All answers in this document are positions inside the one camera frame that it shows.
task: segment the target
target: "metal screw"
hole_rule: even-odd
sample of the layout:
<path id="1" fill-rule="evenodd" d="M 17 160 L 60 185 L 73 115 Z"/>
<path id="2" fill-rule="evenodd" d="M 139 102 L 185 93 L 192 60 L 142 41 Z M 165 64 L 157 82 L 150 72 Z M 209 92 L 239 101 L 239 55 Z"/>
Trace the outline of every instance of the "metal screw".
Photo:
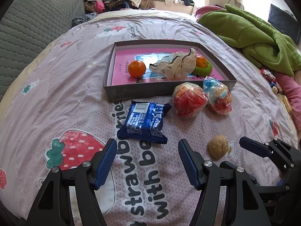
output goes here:
<path id="1" fill-rule="evenodd" d="M 52 171 L 53 173 L 56 173 L 56 172 L 59 171 L 59 168 L 58 168 L 58 167 L 53 167 L 53 168 L 51 169 L 51 171 Z"/>
<path id="2" fill-rule="evenodd" d="M 91 165 L 91 162 L 90 161 L 84 161 L 83 163 L 82 163 L 82 166 L 83 167 L 89 167 Z"/>
<path id="3" fill-rule="evenodd" d="M 243 168 L 243 167 L 237 167 L 236 170 L 237 170 L 238 172 L 244 172 L 244 168 Z"/>
<path id="4" fill-rule="evenodd" d="M 204 161 L 204 165 L 206 167 L 211 167 L 212 166 L 212 162 L 211 161 Z"/>

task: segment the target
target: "bed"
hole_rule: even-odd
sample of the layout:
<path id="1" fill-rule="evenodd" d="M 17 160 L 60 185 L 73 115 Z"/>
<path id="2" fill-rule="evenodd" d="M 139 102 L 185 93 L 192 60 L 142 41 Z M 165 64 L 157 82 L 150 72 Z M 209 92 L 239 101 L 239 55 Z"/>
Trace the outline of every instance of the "bed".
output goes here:
<path id="1" fill-rule="evenodd" d="M 133 34 L 131 28 L 138 29 Z M 130 101 L 109 103 L 103 89 L 112 45 L 121 40 L 163 38 L 199 42 L 227 66 L 237 79 L 231 92 L 233 111 L 224 117 L 205 108 L 195 119 L 183 120 L 172 108 L 164 119 L 167 145 L 118 140 L 116 133 Z M 138 100 L 171 103 L 170 96 Z M 101 150 L 109 138 L 115 138 L 119 153 L 106 184 L 96 192 L 107 224 L 185 226 L 200 192 L 189 184 L 178 141 L 186 138 L 193 150 L 217 165 L 229 161 L 243 166 L 261 185 L 276 185 L 280 175 L 275 165 L 238 144 L 243 136 L 262 143 L 272 140 L 271 118 L 279 125 L 278 137 L 297 148 L 293 121 L 259 70 L 197 24 L 194 17 L 156 10 L 100 14 L 50 43 L 4 95 L 0 103 L 0 169 L 7 185 L 0 190 L 0 200 L 15 216 L 26 219 L 52 160 L 62 159 L 63 169 L 71 168 L 81 163 L 76 163 L 79 158 L 88 159 L 88 152 Z M 231 146 L 218 161 L 207 150 L 216 134 L 225 135 Z M 68 145 L 55 153 L 62 140 L 69 140 Z M 155 158 L 152 165 L 140 163 L 145 147 Z M 81 225 L 75 191 L 70 194 L 73 217 L 76 225 Z M 221 223 L 224 200 L 225 189 L 221 188 L 215 225 Z"/>

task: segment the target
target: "white plastic bag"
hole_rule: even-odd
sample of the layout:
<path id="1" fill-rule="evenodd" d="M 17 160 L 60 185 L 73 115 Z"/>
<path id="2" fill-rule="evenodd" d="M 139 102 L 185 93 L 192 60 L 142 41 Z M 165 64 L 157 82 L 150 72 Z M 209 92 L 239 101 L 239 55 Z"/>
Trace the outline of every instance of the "white plastic bag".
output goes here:
<path id="1" fill-rule="evenodd" d="M 164 56 L 149 69 L 156 74 L 163 74 L 168 80 L 179 77 L 186 77 L 193 72 L 197 61 L 197 52 L 191 48 L 188 53 L 176 52 Z"/>

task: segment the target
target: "pink blanket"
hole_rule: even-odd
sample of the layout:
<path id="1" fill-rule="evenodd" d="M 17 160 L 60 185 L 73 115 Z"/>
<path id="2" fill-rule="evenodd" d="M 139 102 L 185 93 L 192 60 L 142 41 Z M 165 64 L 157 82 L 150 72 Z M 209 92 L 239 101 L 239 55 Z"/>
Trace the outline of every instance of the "pink blanket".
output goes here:
<path id="1" fill-rule="evenodd" d="M 281 73 L 274 73 L 293 109 L 293 119 L 298 131 L 301 130 L 301 86 L 295 80 Z"/>

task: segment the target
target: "green blanket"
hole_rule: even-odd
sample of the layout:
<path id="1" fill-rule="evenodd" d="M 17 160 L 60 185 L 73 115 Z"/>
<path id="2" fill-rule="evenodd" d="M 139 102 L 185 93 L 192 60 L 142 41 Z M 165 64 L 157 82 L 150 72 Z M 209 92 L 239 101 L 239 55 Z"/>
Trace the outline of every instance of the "green blanket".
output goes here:
<path id="1" fill-rule="evenodd" d="M 230 4 L 225 8 L 204 14 L 198 23 L 229 46 L 241 48 L 246 58 L 258 68 L 264 65 L 291 77 L 294 71 L 301 69 L 301 56 L 289 36 L 242 9 Z"/>

